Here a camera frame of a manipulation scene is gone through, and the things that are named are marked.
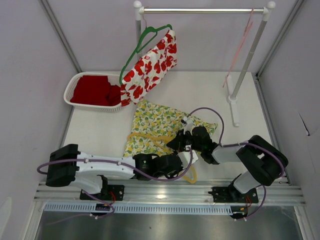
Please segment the yellow hanger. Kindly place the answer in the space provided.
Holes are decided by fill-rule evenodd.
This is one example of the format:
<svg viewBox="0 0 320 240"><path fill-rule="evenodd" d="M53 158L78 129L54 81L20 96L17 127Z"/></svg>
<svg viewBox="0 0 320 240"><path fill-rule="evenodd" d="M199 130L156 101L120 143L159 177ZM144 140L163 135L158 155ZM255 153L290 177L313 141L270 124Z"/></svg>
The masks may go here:
<svg viewBox="0 0 320 240"><path fill-rule="evenodd" d="M163 150L165 150L165 148L162 145L159 145L158 142L164 141L164 143L167 144L168 142L170 142L172 140L172 138L170 138L169 136L152 136L151 134L143 134L143 133L133 132L128 135L127 141L129 141L132 137L135 137L135 136L150 139L150 140L152 140L152 142L156 146L158 146L159 148L161 148ZM192 165L190 166L189 170L191 170L191 172L192 172L192 178L189 178L186 175L184 175L182 178L184 180L186 180L187 182L189 182L190 184L195 184L197 182L197 172Z"/></svg>

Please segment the lemon print cloth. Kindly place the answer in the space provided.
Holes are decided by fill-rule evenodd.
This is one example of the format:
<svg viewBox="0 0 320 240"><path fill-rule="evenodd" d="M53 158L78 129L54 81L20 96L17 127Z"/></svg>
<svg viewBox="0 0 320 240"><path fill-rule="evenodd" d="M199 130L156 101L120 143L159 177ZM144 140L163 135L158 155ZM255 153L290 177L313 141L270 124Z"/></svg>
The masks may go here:
<svg viewBox="0 0 320 240"><path fill-rule="evenodd" d="M187 116L188 113L173 107L142 100L137 104L130 134L150 134L155 137L168 136L174 139L177 132L184 128L181 120ZM173 152L171 148L166 146L164 141L158 141L157 143L163 146L165 150L156 146L151 139L134 136L126 142L123 155L125 157L137 154L157 154L163 156Z"/></svg>

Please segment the red poppy floral skirt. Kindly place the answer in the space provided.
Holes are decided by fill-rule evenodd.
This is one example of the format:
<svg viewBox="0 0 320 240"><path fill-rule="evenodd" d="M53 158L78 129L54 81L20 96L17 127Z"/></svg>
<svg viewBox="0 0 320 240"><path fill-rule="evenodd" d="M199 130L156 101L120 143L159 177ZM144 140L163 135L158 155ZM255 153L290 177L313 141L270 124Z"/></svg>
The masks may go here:
<svg viewBox="0 0 320 240"><path fill-rule="evenodd" d="M177 65L178 48L176 34L172 29L169 29L155 47L140 57L135 65L124 74L131 59L140 49L140 46L135 48L120 72L120 104L122 107L140 102L162 81L166 73Z"/></svg>

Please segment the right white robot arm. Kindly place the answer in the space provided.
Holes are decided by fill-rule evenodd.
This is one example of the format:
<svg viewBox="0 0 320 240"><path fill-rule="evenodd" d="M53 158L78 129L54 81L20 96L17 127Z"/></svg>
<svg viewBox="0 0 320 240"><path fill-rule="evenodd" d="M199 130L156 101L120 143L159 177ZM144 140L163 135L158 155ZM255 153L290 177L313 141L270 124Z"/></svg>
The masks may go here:
<svg viewBox="0 0 320 240"><path fill-rule="evenodd" d="M245 166L246 172L237 176L229 186L210 192L222 203L239 203L256 187L270 186L284 174L289 164L283 153L259 135L246 142L222 145L212 141L204 126L197 126L192 131L179 130L166 145L178 152L191 146L208 164L242 163Z"/></svg>

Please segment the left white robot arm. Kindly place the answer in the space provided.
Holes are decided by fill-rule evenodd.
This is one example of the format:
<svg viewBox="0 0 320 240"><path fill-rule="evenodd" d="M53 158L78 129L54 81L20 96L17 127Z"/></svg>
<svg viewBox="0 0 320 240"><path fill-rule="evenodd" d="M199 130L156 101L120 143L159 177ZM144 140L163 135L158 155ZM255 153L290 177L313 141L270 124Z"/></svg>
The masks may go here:
<svg viewBox="0 0 320 240"><path fill-rule="evenodd" d="M103 157L79 151L77 144L68 144L50 154L45 184L54 188L77 187L103 200L109 193L107 180L169 180L182 170L183 163L176 153Z"/></svg>

